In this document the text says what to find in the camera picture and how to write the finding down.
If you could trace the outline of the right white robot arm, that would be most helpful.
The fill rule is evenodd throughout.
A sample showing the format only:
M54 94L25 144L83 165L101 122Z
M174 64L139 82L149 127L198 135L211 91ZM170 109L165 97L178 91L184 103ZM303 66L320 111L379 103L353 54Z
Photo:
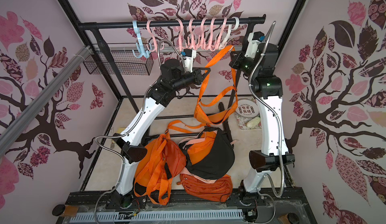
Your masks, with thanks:
M252 41L246 50L233 53L230 66L244 73L248 87L257 101L261 128L262 146L249 153L251 169L242 181L245 192L257 193L266 178L273 182L271 173L280 170L280 188L274 190L276 197L284 192L287 164L295 161L285 142L282 123L282 81L274 75L278 48L274 44Z

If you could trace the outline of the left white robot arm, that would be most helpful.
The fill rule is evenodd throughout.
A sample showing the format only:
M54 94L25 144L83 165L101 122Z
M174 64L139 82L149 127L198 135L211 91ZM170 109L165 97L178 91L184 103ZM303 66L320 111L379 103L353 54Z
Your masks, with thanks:
M186 71L177 59L169 59L160 66L160 76L144 94L142 108L117 140L123 155L120 183L116 189L121 198L133 192L135 171L147 153L141 142L153 121L177 97L178 91L190 85L201 85L210 72L206 67Z

